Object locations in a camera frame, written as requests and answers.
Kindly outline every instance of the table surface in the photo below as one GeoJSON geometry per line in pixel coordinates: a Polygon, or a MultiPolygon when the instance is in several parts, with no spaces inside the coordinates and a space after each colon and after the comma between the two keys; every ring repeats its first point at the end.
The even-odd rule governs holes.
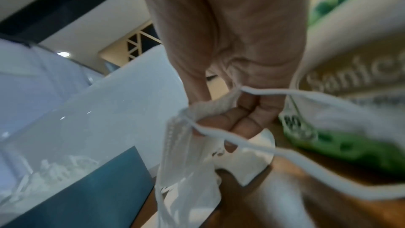
{"type": "MultiPolygon", "coordinates": [[[[277,147],[294,148],[284,137],[280,124],[273,124],[269,129],[274,134],[277,147]]],[[[339,175],[362,184],[401,182],[340,160],[294,149],[339,175]]],[[[395,201],[354,199],[321,184],[288,160],[280,157],[275,157],[272,164],[245,187],[240,186],[226,171],[219,170],[217,173],[222,178],[219,187],[222,200],[202,227],[296,227],[291,224],[300,221],[301,215],[296,212],[300,202],[303,202],[304,212],[308,213],[316,227],[405,227],[405,199],[395,201]],[[287,186],[288,188],[284,188],[282,192],[277,192],[279,197],[277,200],[266,198],[268,202],[277,201],[276,208],[272,208],[268,202],[263,205],[263,192],[273,188],[283,179],[292,185],[291,189],[287,186]],[[293,197],[297,191],[300,195],[299,200],[293,197]],[[291,198],[296,202],[284,200],[291,198]],[[295,215],[291,215],[292,209],[295,209],[295,215]]],[[[132,228],[140,228],[156,211],[156,201],[152,191],[132,224],[132,228]]]]}

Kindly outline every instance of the skin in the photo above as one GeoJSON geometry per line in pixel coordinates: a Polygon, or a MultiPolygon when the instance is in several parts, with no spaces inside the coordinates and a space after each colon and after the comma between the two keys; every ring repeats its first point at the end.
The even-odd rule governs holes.
{"type": "MultiPolygon", "coordinates": [[[[146,0],[189,99],[211,100],[205,73],[229,88],[288,88],[302,58],[308,0],[146,0]]],[[[284,106],[284,96],[241,95],[237,107],[199,123],[252,138],[284,106]]],[[[225,143],[233,152],[236,147],[225,143]]]]}

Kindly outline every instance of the ear loop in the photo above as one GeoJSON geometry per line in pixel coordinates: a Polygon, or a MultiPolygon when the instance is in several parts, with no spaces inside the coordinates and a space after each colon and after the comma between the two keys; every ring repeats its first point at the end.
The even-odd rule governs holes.
{"type": "MultiPolygon", "coordinates": [[[[343,99],[339,99],[330,95],[300,91],[300,90],[287,90],[287,89],[254,89],[250,87],[242,87],[242,91],[254,94],[254,95],[297,95],[303,96],[321,103],[326,103],[332,106],[345,108],[354,112],[361,112],[367,115],[371,119],[375,119],[373,113],[366,112],[363,108],[350,103],[343,99]]],[[[186,120],[191,126],[193,126],[199,133],[205,136],[217,137],[227,140],[233,144],[238,145],[242,148],[253,149],[257,151],[272,153],[276,156],[284,157],[289,161],[293,162],[295,165],[301,167],[304,171],[310,174],[312,177],[318,179],[319,181],[327,184],[331,188],[334,188],[344,194],[364,199],[364,200],[390,200],[405,197],[405,185],[383,185],[383,186],[366,186],[355,183],[349,179],[343,178],[323,166],[317,164],[311,159],[305,157],[304,155],[289,149],[282,148],[269,148],[260,145],[254,145],[249,143],[244,138],[230,133],[228,131],[203,127],[197,124],[193,119],[186,115],[186,112],[181,112],[180,117],[186,120]]]]}

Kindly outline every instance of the white face mask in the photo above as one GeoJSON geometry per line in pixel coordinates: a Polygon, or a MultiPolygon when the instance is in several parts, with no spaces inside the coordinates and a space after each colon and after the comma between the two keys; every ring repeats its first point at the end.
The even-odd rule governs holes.
{"type": "MultiPolygon", "coordinates": [[[[238,145],[238,150],[250,149],[286,158],[301,167],[312,177],[337,191],[356,198],[365,200],[388,200],[405,197],[405,185],[365,186],[357,184],[332,173],[328,169],[293,150],[253,144],[233,133],[203,127],[196,123],[196,121],[204,117],[218,115],[234,107],[242,91],[253,95],[294,95],[305,97],[319,103],[361,115],[369,119],[373,126],[381,126],[387,129],[387,131],[390,129],[385,121],[381,120],[381,117],[376,116],[375,113],[370,112],[368,109],[318,92],[288,89],[258,90],[242,87],[235,88],[218,100],[192,105],[182,110],[180,114],[171,119],[167,125],[166,140],[164,143],[162,161],[157,174],[155,191],[158,205],[157,227],[199,227],[199,225],[202,224],[202,220],[207,218],[217,206],[220,201],[220,194],[218,190],[218,179],[215,175],[215,166],[212,163],[212,153],[221,147],[224,140],[238,145]],[[206,137],[193,136],[193,128],[206,137]],[[161,189],[164,187],[177,189],[176,191],[170,191],[165,201],[163,201],[161,194],[161,189]],[[177,197],[179,202],[183,203],[177,205],[169,204],[169,199],[173,195],[177,197]],[[190,218],[191,209],[201,214],[194,214],[193,218],[190,218]]],[[[391,138],[392,142],[395,143],[402,139],[398,134],[393,134],[391,138]]],[[[232,166],[235,164],[228,163],[228,165],[231,166],[229,169],[232,169],[232,166]]],[[[249,180],[251,179],[240,179],[241,182],[249,180]]]]}

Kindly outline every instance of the ceiling light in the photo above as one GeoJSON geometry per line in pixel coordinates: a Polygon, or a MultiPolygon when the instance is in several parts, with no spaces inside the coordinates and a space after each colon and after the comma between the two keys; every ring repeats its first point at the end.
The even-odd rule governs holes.
{"type": "Polygon", "coordinates": [[[70,54],[68,52],[59,52],[58,55],[68,58],[70,54]]]}

